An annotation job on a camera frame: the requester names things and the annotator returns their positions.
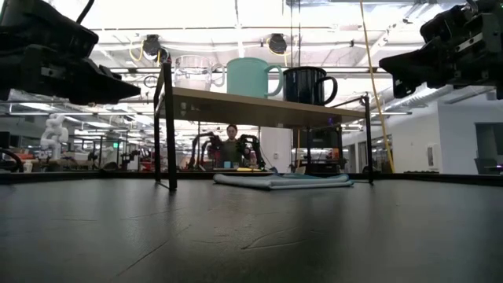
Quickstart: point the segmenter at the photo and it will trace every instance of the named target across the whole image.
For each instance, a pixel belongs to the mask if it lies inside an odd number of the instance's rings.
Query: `table leg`
[[[367,168],[369,169],[369,183],[374,182],[374,170],[373,170],[373,159],[372,159],[372,135],[370,133],[370,103],[369,97],[364,96],[363,101],[365,102],[365,129],[367,131]]]
[[[307,127],[306,129],[306,137],[307,137],[307,141],[306,141],[306,147],[307,147],[307,167],[306,167],[306,173],[307,174],[310,174],[311,173],[311,128],[310,127]]]
[[[167,136],[167,173],[169,176],[170,190],[176,190],[177,164],[176,149],[174,143],[174,103],[173,84],[171,82],[171,64],[163,64],[164,71],[164,109],[166,111],[166,136]]]
[[[163,88],[164,78],[163,71],[164,66],[161,68],[159,78],[157,79],[156,92],[154,93],[154,176],[156,183],[161,182],[161,171],[160,171],[160,125],[159,125],[159,113],[157,112],[157,106],[160,103],[160,91]]]

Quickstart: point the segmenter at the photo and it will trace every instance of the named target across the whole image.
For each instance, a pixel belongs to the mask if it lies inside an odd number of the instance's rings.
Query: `small table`
[[[160,118],[166,119],[167,165],[169,174],[169,186],[167,188],[175,190],[177,187],[177,164],[174,147],[175,119],[215,123],[228,123],[232,121],[232,123],[238,124],[290,129],[306,127],[308,133],[310,133],[311,129],[315,128],[332,127],[356,119],[365,119],[368,122],[366,123],[367,141],[370,141],[369,99],[368,97],[361,97],[359,99],[365,102],[365,112],[173,87],[171,82],[171,64],[164,63],[154,94],[156,182],[165,186],[160,182]],[[307,136],[307,160],[310,164],[310,134]],[[369,142],[367,142],[367,157],[369,164],[371,164],[372,148]],[[369,182],[372,181],[373,177],[370,171]]]

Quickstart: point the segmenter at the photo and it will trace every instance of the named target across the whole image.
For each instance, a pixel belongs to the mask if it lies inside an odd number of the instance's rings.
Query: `white wall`
[[[475,123],[503,122],[503,108],[493,106],[439,105],[443,173],[478,174]]]
[[[260,128],[260,146],[262,147],[264,161],[267,167],[276,167],[280,173],[289,173],[288,166],[292,158],[292,131],[270,127]]]
[[[410,116],[392,116],[387,119],[387,134],[392,135],[395,173],[405,171],[430,171],[428,166],[427,146],[440,145],[439,114],[436,102],[426,108],[415,108]],[[381,127],[372,127],[372,138],[383,137]],[[343,135],[343,145],[352,145],[366,140],[366,133]],[[361,172],[357,161],[357,172]],[[439,158],[439,170],[442,172],[442,158]]]

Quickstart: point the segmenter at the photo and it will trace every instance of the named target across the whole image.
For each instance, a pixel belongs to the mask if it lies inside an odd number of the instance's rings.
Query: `mug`
[[[290,68],[283,74],[285,76],[283,100],[285,101],[325,106],[336,98],[338,90],[337,80],[333,77],[328,77],[327,72],[322,68]],[[333,81],[332,94],[330,94],[327,100],[325,100],[325,90],[323,87],[323,82],[326,80]]]
[[[211,79],[216,68],[222,68],[222,82]],[[206,57],[197,55],[184,55],[174,60],[174,86],[193,90],[210,90],[211,84],[223,86],[226,82],[222,64],[212,64]]]
[[[279,83],[272,93],[269,90],[269,71],[276,68]],[[248,97],[267,98],[280,93],[283,87],[283,71],[280,66],[267,64],[258,58],[236,58],[227,63],[227,93]]]

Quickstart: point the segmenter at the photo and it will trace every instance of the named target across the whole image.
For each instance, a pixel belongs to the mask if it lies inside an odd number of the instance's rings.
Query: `mug handle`
[[[332,94],[330,94],[329,99],[327,99],[326,101],[324,101],[323,105],[327,105],[328,103],[332,102],[334,100],[334,98],[336,98],[337,90],[339,89],[339,85],[337,84],[337,80],[336,80],[336,78],[333,78],[333,77],[323,77],[321,79],[318,79],[316,81],[316,83],[314,84],[314,89],[316,89],[319,84],[321,84],[325,80],[329,80],[329,79],[331,79],[332,82],[333,82],[333,90],[332,90]]]
[[[221,78],[218,78],[218,79],[222,79],[222,82],[221,83],[217,83],[217,79],[212,79],[211,80],[211,83],[213,83],[214,85],[216,86],[223,86],[224,83],[226,83],[226,68],[220,64],[220,63],[217,63],[217,64],[214,64],[213,67],[211,68],[211,71],[213,72],[214,70],[216,70],[217,68],[221,68],[222,69],[222,77]]]
[[[277,95],[280,93],[281,89],[283,88],[283,71],[281,70],[281,66],[279,65],[271,65],[269,67],[267,67],[264,71],[266,73],[268,73],[270,70],[272,69],[277,69],[277,74],[279,75],[279,83],[277,84],[277,88],[275,91],[273,91],[272,93],[269,93],[269,94],[266,94],[268,97],[272,97],[274,95]]]

